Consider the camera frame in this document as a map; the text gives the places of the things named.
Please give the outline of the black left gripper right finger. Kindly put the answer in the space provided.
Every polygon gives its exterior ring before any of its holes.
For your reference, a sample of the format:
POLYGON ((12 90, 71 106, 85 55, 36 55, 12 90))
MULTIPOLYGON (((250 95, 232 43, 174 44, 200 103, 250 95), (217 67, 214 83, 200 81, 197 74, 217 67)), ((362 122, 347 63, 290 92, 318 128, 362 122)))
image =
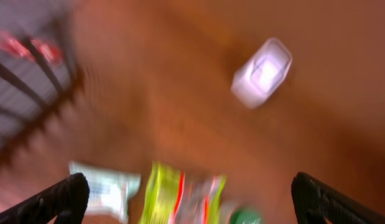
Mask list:
POLYGON ((385 217, 304 172, 291 185, 298 224, 385 224, 385 217))

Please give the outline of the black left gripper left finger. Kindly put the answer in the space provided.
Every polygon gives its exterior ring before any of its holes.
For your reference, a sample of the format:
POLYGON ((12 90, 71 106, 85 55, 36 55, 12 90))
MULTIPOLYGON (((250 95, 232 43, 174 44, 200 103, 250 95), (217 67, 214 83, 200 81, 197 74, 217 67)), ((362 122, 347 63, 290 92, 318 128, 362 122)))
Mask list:
POLYGON ((82 173, 57 184, 0 213, 0 224, 48 223, 81 224, 90 189, 82 173))

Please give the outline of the teal tissue pack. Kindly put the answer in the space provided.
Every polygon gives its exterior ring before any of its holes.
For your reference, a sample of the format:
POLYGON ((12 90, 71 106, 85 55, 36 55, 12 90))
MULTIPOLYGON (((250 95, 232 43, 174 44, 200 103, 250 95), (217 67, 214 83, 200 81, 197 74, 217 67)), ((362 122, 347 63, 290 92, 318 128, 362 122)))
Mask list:
POLYGON ((90 193, 86 214, 109 215, 120 223, 128 222, 128 201, 139 191, 139 174, 93 167, 75 161, 69 163, 69 171, 71 174, 83 174, 88 182, 90 193))

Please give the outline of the green lid jar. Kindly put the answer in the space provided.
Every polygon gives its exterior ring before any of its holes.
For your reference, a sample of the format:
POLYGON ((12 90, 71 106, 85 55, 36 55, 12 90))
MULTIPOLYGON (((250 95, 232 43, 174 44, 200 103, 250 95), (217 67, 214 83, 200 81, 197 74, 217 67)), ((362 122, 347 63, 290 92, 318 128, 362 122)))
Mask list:
POLYGON ((249 207, 239 207, 231 213, 228 224, 262 224, 262 217, 249 207))

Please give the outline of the green candy bag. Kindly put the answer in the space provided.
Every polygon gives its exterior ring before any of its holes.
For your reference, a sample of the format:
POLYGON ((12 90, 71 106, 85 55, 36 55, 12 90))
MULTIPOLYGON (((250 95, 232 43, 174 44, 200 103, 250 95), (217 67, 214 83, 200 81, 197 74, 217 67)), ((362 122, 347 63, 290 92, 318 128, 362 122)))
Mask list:
POLYGON ((140 224, 214 224, 220 221, 223 175, 197 177, 155 162, 140 224))

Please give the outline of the red coffee stick sachet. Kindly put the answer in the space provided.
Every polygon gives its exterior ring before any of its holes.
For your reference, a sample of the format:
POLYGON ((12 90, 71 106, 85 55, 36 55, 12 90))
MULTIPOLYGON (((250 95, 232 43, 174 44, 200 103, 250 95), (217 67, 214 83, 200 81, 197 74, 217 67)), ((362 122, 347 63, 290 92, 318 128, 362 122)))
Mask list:
POLYGON ((0 50, 15 58, 29 59, 35 61, 32 49, 36 49, 43 58, 51 64, 59 64, 63 60, 60 48, 50 42, 41 39, 19 40, 7 32, 0 32, 0 50))

